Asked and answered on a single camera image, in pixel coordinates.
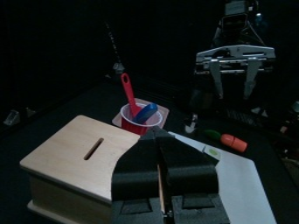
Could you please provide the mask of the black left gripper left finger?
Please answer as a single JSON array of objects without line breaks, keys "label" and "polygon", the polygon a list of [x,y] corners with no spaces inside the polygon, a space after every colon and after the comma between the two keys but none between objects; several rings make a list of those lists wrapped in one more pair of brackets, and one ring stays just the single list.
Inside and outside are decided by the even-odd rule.
[{"label": "black left gripper left finger", "polygon": [[163,224],[155,129],[116,161],[111,179],[111,224]]}]

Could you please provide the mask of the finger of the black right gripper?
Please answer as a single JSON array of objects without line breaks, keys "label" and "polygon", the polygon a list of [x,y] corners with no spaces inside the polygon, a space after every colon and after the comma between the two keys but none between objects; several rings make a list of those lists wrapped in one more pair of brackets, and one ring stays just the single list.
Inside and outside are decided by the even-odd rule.
[{"label": "finger of the black right gripper", "polygon": [[254,87],[256,85],[255,78],[258,75],[258,70],[260,67],[260,61],[256,59],[250,59],[247,61],[247,79],[244,82],[244,98],[251,96]]},{"label": "finger of the black right gripper", "polygon": [[221,76],[220,76],[220,62],[212,60],[209,62],[209,73],[213,78],[215,88],[219,95],[219,98],[223,98],[223,87],[221,87]]}]

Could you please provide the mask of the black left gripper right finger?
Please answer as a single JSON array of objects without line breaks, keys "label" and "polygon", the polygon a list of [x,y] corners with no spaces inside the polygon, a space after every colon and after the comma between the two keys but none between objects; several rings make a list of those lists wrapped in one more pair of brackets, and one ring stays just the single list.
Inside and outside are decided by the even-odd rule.
[{"label": "black left gripper right finger", "polygon": [[155,131],[164,224],[229,224],[215,164],[165,130]]}]

